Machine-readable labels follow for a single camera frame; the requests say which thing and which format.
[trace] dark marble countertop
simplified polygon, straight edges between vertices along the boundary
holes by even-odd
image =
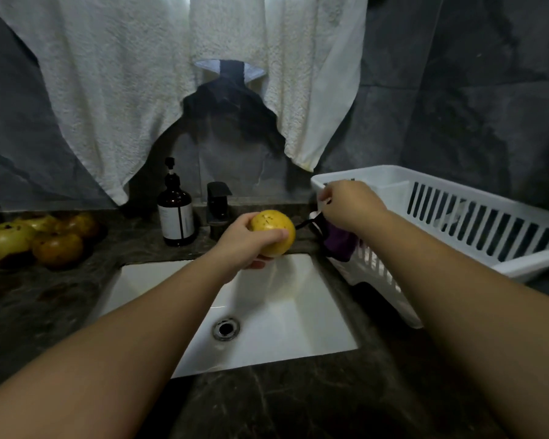
[[[308,213],[278,208],[294,221]],[[78,267],[0,270],[0,383],[79,329],[120,266],[192,259],[214,243],[202,227],[190,246],[169,248],[155,214],[97,217],[108,235]],[[427,333],[408,328],[368,285],[349,287],[308,229],[298,231],[292,252],[318,260],[359,348],[173,379],[138,437],[505,437]]]

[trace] person's left hand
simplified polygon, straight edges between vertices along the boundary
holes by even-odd
[[[258,212],[251,212],[238,217],[210,251],[227,262],[235,271],[234,275],[244,268],[264,268],[271,259],[259,255],[260,250],[268,244],[284,241],[289,236],[286,229],[250,231],[248,224],[257,214]]]

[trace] sink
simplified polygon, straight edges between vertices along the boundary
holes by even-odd
[[[88,323],[146,293],[190,260],[127,265]],[[347,351],[358,345],[307,254],[244,270],[224,285],[173,377]]]

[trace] white plastic dish rack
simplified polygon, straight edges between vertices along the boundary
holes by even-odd
[[[311,177],[316,192],[361,180],[387,208],[452,248],[522,283],[549,268],[549,211],[392,165]],[[391,273],[360,241],[349,262],[330,262],[354,285],[372,285],[413,328],[423,326]]]

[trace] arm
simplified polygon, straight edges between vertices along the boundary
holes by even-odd
[[[509,431],[549,438],[549,297],[388,211],[362,182],[331,183],[329,198],[325,217],[374,250]]]
[[[244,214],[204,256],[39,356],[0,386],[0,438],[136,434],[220,288],[286,230]]]

